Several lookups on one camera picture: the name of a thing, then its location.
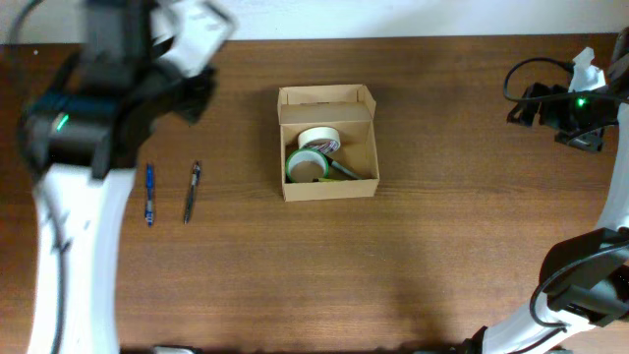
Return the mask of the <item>black pen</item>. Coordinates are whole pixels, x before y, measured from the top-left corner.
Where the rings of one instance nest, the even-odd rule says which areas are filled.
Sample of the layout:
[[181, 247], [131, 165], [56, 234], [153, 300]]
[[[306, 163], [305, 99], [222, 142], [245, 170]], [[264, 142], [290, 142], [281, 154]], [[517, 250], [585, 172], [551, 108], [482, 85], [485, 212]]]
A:
[[200, 175], [201, 175], [201, 166], [200, 166], [200, 162], [197, 160], [193, 164], [191, 184], [190, 184], [190, 188], [188, 190], [188, 195], [186, 199], [186, 205], [185, 205], [185, 211], [184, 211], [184, 217], [183, 217], [183, 222], [185, 224], [188, 224], [192, 218], [197, 188], [200, 181]]

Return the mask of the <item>blue pen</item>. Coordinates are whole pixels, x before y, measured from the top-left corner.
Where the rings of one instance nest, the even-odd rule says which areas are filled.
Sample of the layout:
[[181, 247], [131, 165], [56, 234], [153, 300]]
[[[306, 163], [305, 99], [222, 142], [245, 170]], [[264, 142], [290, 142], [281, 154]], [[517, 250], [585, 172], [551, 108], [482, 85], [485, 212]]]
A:
[[154, 172], [153, 165], [148, 163], [145, 171], [146, 201], [144, 218], [148, 227], [153, 225], [153, 192], [154, 192]]

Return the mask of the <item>green tape roll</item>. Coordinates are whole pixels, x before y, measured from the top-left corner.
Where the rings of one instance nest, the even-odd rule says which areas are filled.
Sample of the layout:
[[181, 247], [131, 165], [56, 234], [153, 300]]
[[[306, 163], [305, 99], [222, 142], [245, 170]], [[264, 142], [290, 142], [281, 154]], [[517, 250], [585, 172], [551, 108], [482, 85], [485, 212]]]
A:
[[286, 176], [292, 183], [311, 183], [329, 174], [329, 163], [324, 154], [312, 148], [292, 152], [285, 163]]

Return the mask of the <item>beige masking tape roll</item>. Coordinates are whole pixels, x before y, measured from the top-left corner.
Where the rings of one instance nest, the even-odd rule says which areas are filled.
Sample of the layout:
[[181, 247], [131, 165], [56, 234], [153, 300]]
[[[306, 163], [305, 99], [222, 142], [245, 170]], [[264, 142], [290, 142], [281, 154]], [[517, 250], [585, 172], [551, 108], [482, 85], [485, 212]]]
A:
[[334, 153], [341, 148], [340, 135], [332, 127], [313, 127], [298, 136], [298, 147], [315, 149], [323, 154]]

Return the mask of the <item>cardboard box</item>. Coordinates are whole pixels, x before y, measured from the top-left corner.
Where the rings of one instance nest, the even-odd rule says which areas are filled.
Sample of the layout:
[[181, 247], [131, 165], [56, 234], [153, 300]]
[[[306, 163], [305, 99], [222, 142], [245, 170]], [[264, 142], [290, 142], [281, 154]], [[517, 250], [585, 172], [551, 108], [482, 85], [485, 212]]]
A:
[[[372, 197], [379, 183], [373, 118], [376, 102], [365, 85], [281, 88], [277, 99], [282, 191], [286, 202]], [[298, 147], [298, 136], [313, 127], [332, 127], [341, 148], [325, 154], [330, 183], [292, 183], [285, 163]]]

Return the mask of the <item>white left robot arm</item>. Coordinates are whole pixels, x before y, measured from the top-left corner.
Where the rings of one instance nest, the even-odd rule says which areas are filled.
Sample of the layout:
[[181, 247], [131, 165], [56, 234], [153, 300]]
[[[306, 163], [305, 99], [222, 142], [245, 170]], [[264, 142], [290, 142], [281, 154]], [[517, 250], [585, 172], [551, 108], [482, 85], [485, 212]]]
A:
[[33, 178], [37, 266], [31, 353], [116, 353], [117, 258], [138, 154], [154, 123], [196, 124], [211, 58], [234, 30], [204, 0], [88, 1], [86, 39], [20, 117]]

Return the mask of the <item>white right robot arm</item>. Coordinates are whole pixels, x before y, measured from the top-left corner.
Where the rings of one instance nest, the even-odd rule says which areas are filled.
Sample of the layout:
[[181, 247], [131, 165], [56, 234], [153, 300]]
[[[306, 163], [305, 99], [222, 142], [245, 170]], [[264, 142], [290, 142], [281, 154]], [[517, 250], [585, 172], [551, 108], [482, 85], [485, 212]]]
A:
[[512, 316], [480, 328], [453, 347], [455, 353], [556, 353], [565, 339], [628, 319], [628, 32], [615, 42], [610, 65], [593, 65], [587, 47], [559, 67], [569, 87], [529, 86], [508, 95], [511, 124], [535, 122], [555, 130], [555, 141], [599, 152], [606, 128], [618, 129], [609, 191], [593, 231], [554, 245], [544, 258], [539, 284]]

